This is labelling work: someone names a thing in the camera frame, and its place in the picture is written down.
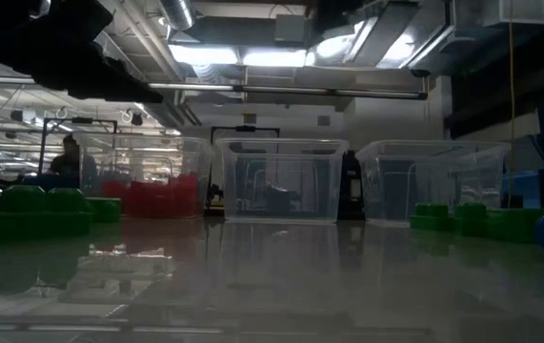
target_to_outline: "person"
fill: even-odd
[[[62,145],[64,153],[51,161],[48,173],[79,177],[79,145],[77,141],[72,137],[72,134],[69,134],[62,140]],[[85,156],[84,164],[84,167],[95,169],[95,162],[91,156]]]

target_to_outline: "wall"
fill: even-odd
[[[540,133],[538,111],[520,115],[515,119],[515,139]],[[460,136],[458,140],[501,142],[511,140],[511,122],[492,125],[486,129]]]
[[[186,135],[210,139],[211,126],[243,125],[241,113],[257,114],[258,128],[279,128],[284,138],[341,138],[359,150],[382,139],[443,139],[443,118],[452,112],[451,80],[439,77],[426,101],[355,98],[344,112],[333,106],[247,104],[215,107],[193,104],[204,127],[185,128]],[[331,125],[318,127],[318,115]]]
[[[426,101],[357,98],[346,109],[344,137],[358,150],[385,139],[443,139],[452,112],[451,80],[439,77]]]

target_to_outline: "transparent storage container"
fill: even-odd
[[[104,133],[77,139],[86,196],[121,198],[122,213],[135,217],[203,215],[213,156],[206,140]]]
[[[369,144],[360,161],[365,216],[407,222],[417,203],[463,202],[499,208],[507,143],[392,140]]]
[[[343,140],[223,138],[225,218],[332,223],[337,219]]]

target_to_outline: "floor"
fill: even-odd
[[[126,219],[0,246],[0,342],[544,342],[544,252],[364,222]]]

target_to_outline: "green block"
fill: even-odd
[[[514,243],[535,243],[536,221],[543,210],[509,209],[491,213],[488,232],[491,238]]]
[[[462,203],[455,208],[455,216],[460,218],[484,219],[487,215],[485,205],[480,203]]]
[[[16,185],[3,191],[2,212],[42,212],[46,209],[45,191],[38,186]]]
[[[447,217],[448,216],[447,205],[431,204],[428,208],[428,215],[435,217]]]
[[[47,194],[48,209],[52,212],[85,212],[87,203],[77,189],[53,189]]]
[[[117,223],[121,219],[121,199],[91,197],[87,203],[94,223]]]
[[[0,243],[85,235],[90,229],[86,212],[0,212]]]
[[[426,203],[415,204],[415,215],[428,215],[428,208],[430,206],[431,204]]]
[[[453,231],[453,220],[448,216],[420,216],[412,215],[410,218],[412,229],[420,229],[435,232]]]

